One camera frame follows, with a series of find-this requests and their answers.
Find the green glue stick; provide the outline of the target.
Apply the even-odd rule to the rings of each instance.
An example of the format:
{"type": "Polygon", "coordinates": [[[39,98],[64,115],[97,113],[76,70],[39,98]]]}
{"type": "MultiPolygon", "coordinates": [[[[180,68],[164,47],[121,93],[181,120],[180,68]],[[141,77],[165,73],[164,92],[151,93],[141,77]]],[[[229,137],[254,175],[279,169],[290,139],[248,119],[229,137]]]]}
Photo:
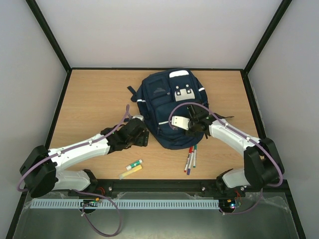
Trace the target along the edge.
{"type": "Polygon", "coordinates": [[[143,161],[142,161],[141,159],[139,159],[139,160],[137,160],[137,161],[135,161],[135,162],[129,164],[128,166],[126,166],[126,169],[127,169],[127,170],[131,170],[132,168],[135,168],[135,167],[141,165],[142,162],[143,162],[143,161]]]}

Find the navy blue student backpack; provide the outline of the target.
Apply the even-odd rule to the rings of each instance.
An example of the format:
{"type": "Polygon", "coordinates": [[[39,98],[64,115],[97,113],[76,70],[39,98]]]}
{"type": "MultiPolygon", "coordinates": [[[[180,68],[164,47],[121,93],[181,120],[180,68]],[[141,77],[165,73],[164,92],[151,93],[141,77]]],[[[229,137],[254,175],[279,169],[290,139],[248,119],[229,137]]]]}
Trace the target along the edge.
{"type": "Polygon", "coordinates": [[[188,69],[172,69],[149,75],[137,90],[128,86],[131,101],[137,103],[144,122],[162,147],[171,150],[189,148],[199,143],[204,133],[195,135],[182,128],[172,129],[169,115],[176,106],[195,102],[209,106],[203,85],[188,69]]]}

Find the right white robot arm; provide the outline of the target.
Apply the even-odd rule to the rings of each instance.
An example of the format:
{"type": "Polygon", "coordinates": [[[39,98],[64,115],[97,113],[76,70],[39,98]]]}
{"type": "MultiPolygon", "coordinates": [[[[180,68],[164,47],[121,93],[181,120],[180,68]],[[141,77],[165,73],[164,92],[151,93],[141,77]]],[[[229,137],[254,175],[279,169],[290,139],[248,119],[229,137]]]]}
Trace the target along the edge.
{"type": "Polygon", "coordinates": [[[244,133],[229,124],[227,117],[211,114],[200,104],[188,105],[187,109],[190,114],[189,133],[202,132],[216,138],[243,157],[243,168],[229,169],[217,176],[215,187],[220,195],[228,195],[235,188],[246,186],[255,190],[261,190],[265,186],[281,186],[285,170],[271,139],[260,139],[244,133]]]}

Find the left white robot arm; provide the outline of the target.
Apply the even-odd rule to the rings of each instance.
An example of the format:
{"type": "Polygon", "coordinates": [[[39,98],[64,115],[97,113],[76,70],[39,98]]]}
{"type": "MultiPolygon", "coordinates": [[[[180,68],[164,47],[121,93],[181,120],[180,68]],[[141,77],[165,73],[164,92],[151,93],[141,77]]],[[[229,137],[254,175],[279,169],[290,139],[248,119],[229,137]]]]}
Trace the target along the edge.
{"type": "Polygon", "coordinates": [[[108,155],[131,146],[146,147],[149,132],[139,118],[126,124],[108,127],[95,136],[60,148],[35,147],[20,168],[25,189],[32,198],[51,191],[77,190],[92,192],[97,179],[89,169],[69,171],[68,168],[97,156],[108,155]]]}

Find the yellow highlighter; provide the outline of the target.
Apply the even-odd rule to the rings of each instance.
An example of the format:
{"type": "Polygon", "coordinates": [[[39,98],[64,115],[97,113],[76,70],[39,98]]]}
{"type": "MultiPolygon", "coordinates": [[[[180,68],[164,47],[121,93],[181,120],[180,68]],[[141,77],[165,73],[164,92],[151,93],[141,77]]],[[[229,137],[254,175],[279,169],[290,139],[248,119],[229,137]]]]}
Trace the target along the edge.
{"type": "Polygon", "coordinates": [[[142,168],[143,167],[141,165],[138,165],[138,166],[136,166],[136,167],[134,167],[134,168],[132,168],[130,170],[127,170],[126,172],[123,172],[122,174],[119,175],[119,179],[122,180],[125,177],[127,177],[127,176],[129,176],[129,175],[141,170],[142,168]]]}

